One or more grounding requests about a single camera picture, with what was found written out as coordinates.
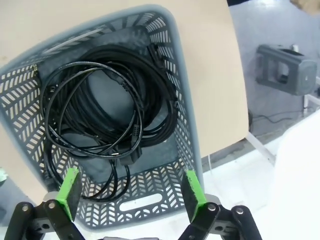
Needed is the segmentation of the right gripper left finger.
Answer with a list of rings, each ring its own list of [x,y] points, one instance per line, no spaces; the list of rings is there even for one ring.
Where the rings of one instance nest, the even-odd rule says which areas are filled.
[[[60,240],[83,240],[74,221],[82,195],[80,171],[69,168],[54,199],[34,206],[30,202],[16,205],[7,227],[8,240],[42,240],[56,233]]]

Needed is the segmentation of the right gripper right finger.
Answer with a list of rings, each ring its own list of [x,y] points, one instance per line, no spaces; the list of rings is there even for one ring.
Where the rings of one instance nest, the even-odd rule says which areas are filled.
[[[236,205],[226,209],[216,196],[214,201],[208,201],[193,170],[183,173],[180,187],[189,219],[180,240],[205,240],[210,234],[223,240],[262,239],[249,208]]]

